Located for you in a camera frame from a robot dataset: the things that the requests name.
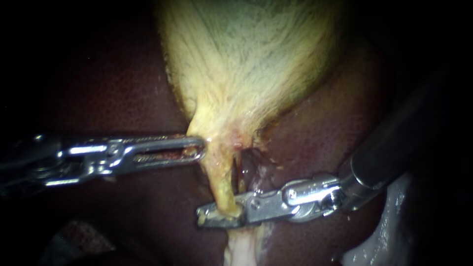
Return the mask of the left arm instrument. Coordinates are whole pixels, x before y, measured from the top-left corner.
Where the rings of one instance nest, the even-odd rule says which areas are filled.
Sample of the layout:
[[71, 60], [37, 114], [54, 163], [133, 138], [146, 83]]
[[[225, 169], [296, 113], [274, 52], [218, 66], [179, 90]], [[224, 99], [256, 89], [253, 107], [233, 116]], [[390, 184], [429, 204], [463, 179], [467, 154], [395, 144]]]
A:
[[37, 134], [5, 142], [1, 144], [0, 195], [29, 197], [111, 174], [123, 155], [121, 139]]

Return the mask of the right arm instrument jaw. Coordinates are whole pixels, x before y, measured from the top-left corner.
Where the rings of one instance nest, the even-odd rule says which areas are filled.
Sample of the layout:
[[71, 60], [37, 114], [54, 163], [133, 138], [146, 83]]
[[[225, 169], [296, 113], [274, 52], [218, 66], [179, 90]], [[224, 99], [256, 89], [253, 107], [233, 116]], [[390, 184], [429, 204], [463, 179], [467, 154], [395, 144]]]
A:
[[259, 208], [260, 207], [260, 200], [259, 200], [259, 193], [256, 192], [246, 192], [235, 195], [235, 203], [237, 206], [245, 208]]
[[220, 212], [215, 204], [207, 204], [196, 209], [197, 225], [203, 229], [239, 229], [257, 224], [259, 208], [239, 207], [230, 214]]

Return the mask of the right arm instrument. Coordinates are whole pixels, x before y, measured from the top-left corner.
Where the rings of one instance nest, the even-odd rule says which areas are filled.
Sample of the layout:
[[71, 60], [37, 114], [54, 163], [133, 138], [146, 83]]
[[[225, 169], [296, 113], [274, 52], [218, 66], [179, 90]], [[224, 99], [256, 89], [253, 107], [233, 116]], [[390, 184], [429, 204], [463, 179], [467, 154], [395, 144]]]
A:
[[248, 199], [248, 223], [287, 220], [308, 222], [343, 209], [353, 209], [363, 188], [354, 174], [338, 178], [331, 174], [298, 179], [278, 190], [253, 194]]

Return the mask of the left arm instrument jaw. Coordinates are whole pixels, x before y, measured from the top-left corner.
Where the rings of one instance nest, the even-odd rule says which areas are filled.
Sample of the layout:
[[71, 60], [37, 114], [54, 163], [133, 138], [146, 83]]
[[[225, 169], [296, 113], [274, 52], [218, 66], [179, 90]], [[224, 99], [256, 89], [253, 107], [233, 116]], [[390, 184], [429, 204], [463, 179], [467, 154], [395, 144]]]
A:
[[187, 166], [205, 155], [205, 141], [199, 137], [162, 135], [116, 139], [110, 143], [112, 174]]

